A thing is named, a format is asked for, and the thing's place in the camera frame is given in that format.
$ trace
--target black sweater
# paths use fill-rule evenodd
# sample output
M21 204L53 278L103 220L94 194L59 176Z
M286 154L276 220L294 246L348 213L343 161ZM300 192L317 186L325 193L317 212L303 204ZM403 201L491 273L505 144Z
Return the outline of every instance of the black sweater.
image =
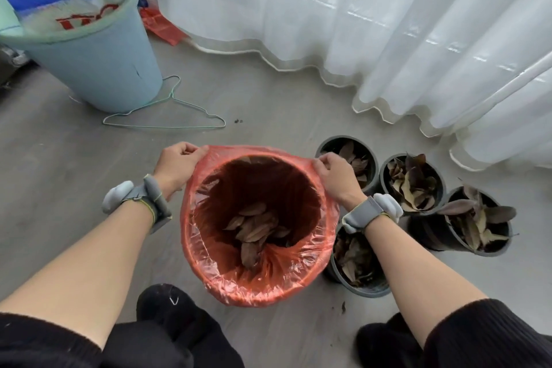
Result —
M552 368L552 343L500 301L482 300L441 321L423 357L428 368ZM100 365L101 351L88 339L41 320L0 315L0 367Z

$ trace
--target pile of dried leaves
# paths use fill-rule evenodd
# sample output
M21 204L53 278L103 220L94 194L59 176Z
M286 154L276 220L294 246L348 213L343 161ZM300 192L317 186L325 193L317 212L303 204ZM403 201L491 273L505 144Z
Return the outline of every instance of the pile of dried leaves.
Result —
M379 262L362 233L337 233L333 258L343 278L353 287L368 285L380 272Z
M346 142L339 151L335 151L339 156L345 159L354 170L356 175L356 180L361 186L361 189L366 188L368 184L368 176L366 175L366 168L368 167L368 155L356 156L354 153L354 141L349 140Z
M516 215L513 207L487 207L483 204L481 193L473 186L464 184L464 196L445 204L437 211L444 215L448 223L458 228L464 241L473 250L485 250L486 246L496 240L508 240L508 236L491 232L488 225L510 221Z
M429 167L425 158L425 154L407 154L405 161L395 158L387 163L392 188L390 193L394 192L405 211L428 211L436 204L437 180L424 175Z
M264 202L245 207L233 217L224 230L238 230L236 240L241 242L241 260L247 269L254 269L267 239L285 240L290 229L278 225L276 211L267 211Z

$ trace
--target hand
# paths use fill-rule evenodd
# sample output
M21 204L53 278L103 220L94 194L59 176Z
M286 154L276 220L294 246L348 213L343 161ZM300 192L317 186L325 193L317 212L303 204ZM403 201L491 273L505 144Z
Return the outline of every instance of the hand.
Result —
M197 163L207 154L209 147L197 147L186 143L176 143L162 150L155 165L154 178L159 183L166 200L188 182Z
M368 198L358 185L353 168L342 157L326 153L313 164L328 194L348 212Z

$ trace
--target blue trash bin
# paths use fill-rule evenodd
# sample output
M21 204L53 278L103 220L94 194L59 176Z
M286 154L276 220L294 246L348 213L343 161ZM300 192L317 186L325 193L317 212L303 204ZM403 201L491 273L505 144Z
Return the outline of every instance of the blue trash bin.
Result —
M31 34L0 0L0 44L26 51L99 110L128 112L155 98L163 82L137 3L124 0L111 14L72 30Z

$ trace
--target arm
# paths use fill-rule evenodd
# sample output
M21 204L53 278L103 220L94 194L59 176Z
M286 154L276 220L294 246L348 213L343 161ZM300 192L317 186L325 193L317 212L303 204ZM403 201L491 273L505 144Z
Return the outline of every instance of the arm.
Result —
M190 178L207 149L179 143L155 167L167 200ZM127 296L142 243L153 224L139 202L123 203L103 223L52 260L0 303L0 312L30 316L87 337L103 349Z
M328 193L347 211L366 200L351 166L334 153L315 161ZM365 229L398 308L423 347L433 328L466 304L487 298L386 216Z

